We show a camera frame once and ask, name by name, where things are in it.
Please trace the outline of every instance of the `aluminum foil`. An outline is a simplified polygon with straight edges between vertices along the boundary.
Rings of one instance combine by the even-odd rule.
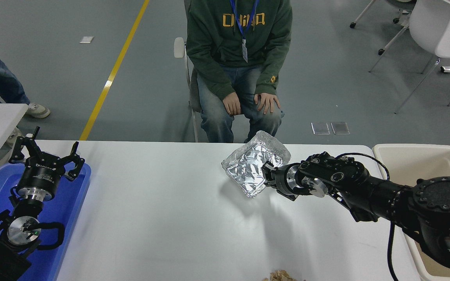
[[[261,167],[266,161],[275,167],[288,163],[291,154],[270,134],[259,131],[247,144],[236,149],[221,162],[227,176],[234,180],[247,197],[254,198],[264,188]]]

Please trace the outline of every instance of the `white bin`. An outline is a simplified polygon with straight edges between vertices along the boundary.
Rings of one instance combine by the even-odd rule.
[[[435,144],[377,144],[373,147],[376,158],[390,172],[390,180],[400,185],[415,186],[418,178],[425,180],[450,176],[450,146]],[[425,281],[450,281],[450,269],[439,265],[420,250],[420,246],[407,235],[407,245],[416,268]]]

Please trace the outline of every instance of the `robotic arm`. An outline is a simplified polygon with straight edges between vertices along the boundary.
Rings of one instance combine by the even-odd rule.
[[[267,162],[262,170],[265,185],[292,201],[298,195],[329,194],[356,222],[383,217],[395,223],[425,254],[450,268],[450,176],[419,179],[414,187],[398,185],[370,176],[353,158],[327,152],[283,167]]]
[[[70,155],[60,158],[41,151],[37,146],[36,127],[32,137],[18,137],[9,162],[20,163],[24,159],[23,147],[30,157],[25,160],[25,170],[18,184],[11,189],[9,200],[14,207],[0,213],[0,281],[16,281],[31,266],[27,257],[34,250],[51,250],[64,241],[65,226],[60,222],[39,222],[38,216],[44,202],[52,200],[62,176],[75,180],[82,169],[84,159],[77,155],[75,142]],[[66,171],[65,165],[74,162],[75,167]],[[57,229],[57,241],[42,245],[39,236],[43,229]]]

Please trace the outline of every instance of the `id badge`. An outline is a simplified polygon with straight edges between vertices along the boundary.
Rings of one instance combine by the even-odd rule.
[[[246,39],[243,39],[243,59],[248,62],[248,48],[246,48]]]

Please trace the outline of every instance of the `plastic storage bin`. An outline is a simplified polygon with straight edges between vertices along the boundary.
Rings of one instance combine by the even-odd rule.
[[[418,178],[450,176],[450,146],[435,144],[377,144],[376,158],[390,172],[390,180],[415,186]],[[425,281],[450,281],[450,269],[421,252],[419,245],[406,235],[407,245],[421,278]]]
[[[67,170],[72,168],[72,163],[66,165]],[[0,212],[6,209],[13,211],[8,197],[10,189],[20,180],[23,169],[23,164],[6,164],[0,168]],[[55,198],[44,202],[43,211],[39,214],[38,220],[64,224],[66,227],[64,243],[50,251],[34,251],[30,254],[27,260],[32,265],[18,279],[19,281],[54,281],[57,279],[70,236],[89,187],[90,175],[91,168],[84,164],[80,175],[74,181],[68,181],[62,177]],[[42,244],[52,244],[57,240],[57,231],[44,230],[39,238],[43,241]]]

